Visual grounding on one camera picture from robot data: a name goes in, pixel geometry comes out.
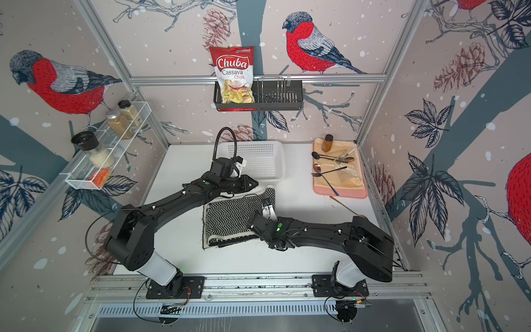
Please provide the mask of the black white houndstooth scarf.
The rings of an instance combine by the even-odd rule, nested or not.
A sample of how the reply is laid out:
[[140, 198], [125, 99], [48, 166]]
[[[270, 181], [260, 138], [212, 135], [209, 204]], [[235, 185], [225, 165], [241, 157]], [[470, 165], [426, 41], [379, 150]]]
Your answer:
[[203, 206], [203, 249], [222, 248], [257, 238], [247, 227], [267, 201], [275, 205], [275, 189], [268, 186], [256, 194], [217, 199]]

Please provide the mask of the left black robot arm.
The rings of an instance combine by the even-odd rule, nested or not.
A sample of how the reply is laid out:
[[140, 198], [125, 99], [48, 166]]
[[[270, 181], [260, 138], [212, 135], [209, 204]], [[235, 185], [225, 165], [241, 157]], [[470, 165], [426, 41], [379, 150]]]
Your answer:
[[165, 289], [182, 289], [182, 272], [159, 255], [155, 234], [167, 223], [224, 194], [248, 193], [259, 185], [241, 173], [239, 156], [217, 158], [210, 170], [184, 185], [182, 190], [141, 207], [121, 208], [105, 240], [105, 249], [128, 271], [135, 271]]

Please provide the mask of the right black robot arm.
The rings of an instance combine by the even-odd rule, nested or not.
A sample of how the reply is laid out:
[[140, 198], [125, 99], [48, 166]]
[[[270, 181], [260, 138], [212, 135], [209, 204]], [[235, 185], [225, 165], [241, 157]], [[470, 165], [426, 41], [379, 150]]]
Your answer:
[[366, 217], [353, 217], [342, 224], [316, 224], [290, 217], [273, 221], [256, 212], [246, 227], [270, 249], [282, 252], [299, 247], [333, 250], [347, 255], [370, 279], [384, 283], [393, 279], [394, 239]]

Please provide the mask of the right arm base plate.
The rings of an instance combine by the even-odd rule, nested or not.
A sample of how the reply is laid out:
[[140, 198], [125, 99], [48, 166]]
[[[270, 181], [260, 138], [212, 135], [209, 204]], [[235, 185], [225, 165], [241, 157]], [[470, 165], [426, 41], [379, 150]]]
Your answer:
[[349, 288], [334, 282], [330, 274], [312, 275], [311, 288], [315, 297], [368, 297], [369, 290], [365, 279]]

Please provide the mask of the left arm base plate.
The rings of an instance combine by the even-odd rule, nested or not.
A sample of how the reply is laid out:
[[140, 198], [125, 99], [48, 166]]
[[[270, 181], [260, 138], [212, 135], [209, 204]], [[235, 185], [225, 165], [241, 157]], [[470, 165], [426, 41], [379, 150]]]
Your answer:
[[150, 280], [147, 286], [148, 300], [200, 299], [206, 278], [203, 276], [177, 275], [167, 286], [161, 286]]

